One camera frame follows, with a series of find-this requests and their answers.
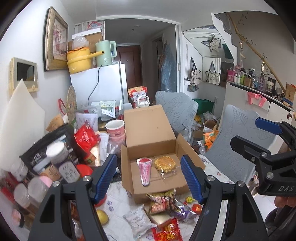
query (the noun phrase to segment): tablecloth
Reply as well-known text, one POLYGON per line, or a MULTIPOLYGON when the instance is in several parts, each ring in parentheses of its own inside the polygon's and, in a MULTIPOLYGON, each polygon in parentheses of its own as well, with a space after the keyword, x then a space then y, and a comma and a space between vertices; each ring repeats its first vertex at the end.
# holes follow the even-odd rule
MULTIPOLYGON (((199 155, 202 161, 205 163, 205 173, 207 175, 213 175, 224 183, 233 183, 223 173, 221 173, 206 157, 199 155)), ((186 193, 177 196, 177 199, 185 201, 187 196, 191 196, 191 193, 186 193)), ((136 205, 132 196, 122 187, 122 182, 111 183, 107 191, 106 202, 97 209, 104 210, 109 216, 109 222, 103 226, 105 233, 109 241, 132 241, 133 233, 128 222, 123 218, 123 215, 129 211, 136 209, 139 205, 136 205)), ((227 210, 227 200, 223 200, 221 203, 220 216, 218 220, 217 229, 213 240, 220 241, 222 231, 224 228, 225 216, 227 210)), ((188 241, 194 227, 197 223, 199 216, 194 219, 192 224, 180 222, 181 235, 183 241, 188 241)), ((148 231, 139 241, 153 241, 153 235, 151 231, 148 231)))

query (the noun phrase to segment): person's hand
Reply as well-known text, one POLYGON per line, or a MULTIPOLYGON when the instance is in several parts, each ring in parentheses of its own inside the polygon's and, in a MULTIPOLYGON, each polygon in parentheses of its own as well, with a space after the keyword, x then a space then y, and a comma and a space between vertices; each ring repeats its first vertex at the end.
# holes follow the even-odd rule
POLYGON ((296 197, 276 197, 274 199, 274 205, 276 205, 277 207, 284 207, 285 205, 295 207, 296 197))

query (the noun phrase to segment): cutting board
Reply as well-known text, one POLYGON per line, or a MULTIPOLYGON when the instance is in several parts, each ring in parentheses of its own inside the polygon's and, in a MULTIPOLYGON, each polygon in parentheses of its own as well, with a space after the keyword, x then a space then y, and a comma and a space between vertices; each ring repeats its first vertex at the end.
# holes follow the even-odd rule
POLYGON ((19 156, 45 134, 45 111, 35 102, 23 80, 16 87, 0 131, 0 168, 10 171, 19 156))

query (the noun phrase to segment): black cable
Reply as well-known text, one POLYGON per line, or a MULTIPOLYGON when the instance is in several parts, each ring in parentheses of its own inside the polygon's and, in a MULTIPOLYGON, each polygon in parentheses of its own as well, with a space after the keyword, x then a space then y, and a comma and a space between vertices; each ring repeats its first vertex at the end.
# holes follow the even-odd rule
POLYGON ((96 86, 94 87, 93 91, 91 92, 91 94, 89 95, 88 99, 87 99, 87 105, 89 105, 89 98, 91 97, 92 93, 94 92, 94 90, 96 89, 96 87, 98 86, 99 84, 99 71, 100 71, 100 68, 102 67, 102 65, 99 67, 99 70, 98 70, 98 82, 96 84, 96 86))

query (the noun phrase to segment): white refrigerator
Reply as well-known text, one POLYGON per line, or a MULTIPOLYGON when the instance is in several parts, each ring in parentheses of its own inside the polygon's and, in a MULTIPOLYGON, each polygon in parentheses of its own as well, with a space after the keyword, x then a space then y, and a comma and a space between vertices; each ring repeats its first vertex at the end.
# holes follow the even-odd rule
POLYGON ((95 101, 116 100, 119 106, 120 100, 128 103, 128 91, 126 84, 126 68, 125 64, 113 64, 103 66, 99 71, 93 68, 76 74, 71 74, 71 83, 76 92, 77 108, 86 106, 89 98, 89 105, 95 101))

